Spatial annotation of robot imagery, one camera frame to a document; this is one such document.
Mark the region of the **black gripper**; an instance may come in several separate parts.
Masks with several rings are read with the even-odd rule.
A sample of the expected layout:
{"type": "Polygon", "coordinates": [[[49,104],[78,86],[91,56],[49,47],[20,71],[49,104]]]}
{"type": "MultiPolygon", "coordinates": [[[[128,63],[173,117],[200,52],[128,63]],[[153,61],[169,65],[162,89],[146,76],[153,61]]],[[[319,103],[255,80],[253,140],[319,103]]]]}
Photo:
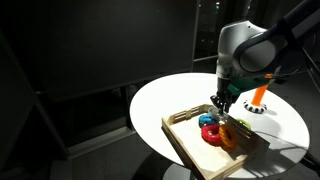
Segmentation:
{"type": "Polygon", "coordinates": [[[227,79],[218,79],[217,83],[217,96],[213,95],[210,97],[213,105],[217,108],[220,107],[220,104],[223,104],[223,112],[229,113],[229,109],[232,103],[235,103],[239,98],[238,95],[233,95],[229,90],[228,86],[230,84],[230,80],[227,79]]]}

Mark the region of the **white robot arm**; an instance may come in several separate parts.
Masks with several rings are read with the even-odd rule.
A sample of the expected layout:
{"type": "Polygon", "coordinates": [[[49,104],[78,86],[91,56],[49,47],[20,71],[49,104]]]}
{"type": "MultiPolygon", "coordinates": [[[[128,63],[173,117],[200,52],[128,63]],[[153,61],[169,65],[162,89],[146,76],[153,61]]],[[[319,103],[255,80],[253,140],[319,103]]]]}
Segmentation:
{"type": "Polygon", "coordinates": [[[264,86],[306,67],[314,84],[320,72],[304,43],[319,31],[320,0],[303,0],[269,29],[249,21],[222,28],[218,42],[217,93],[211,97],[221,114],[241,93],[264,86]]]}

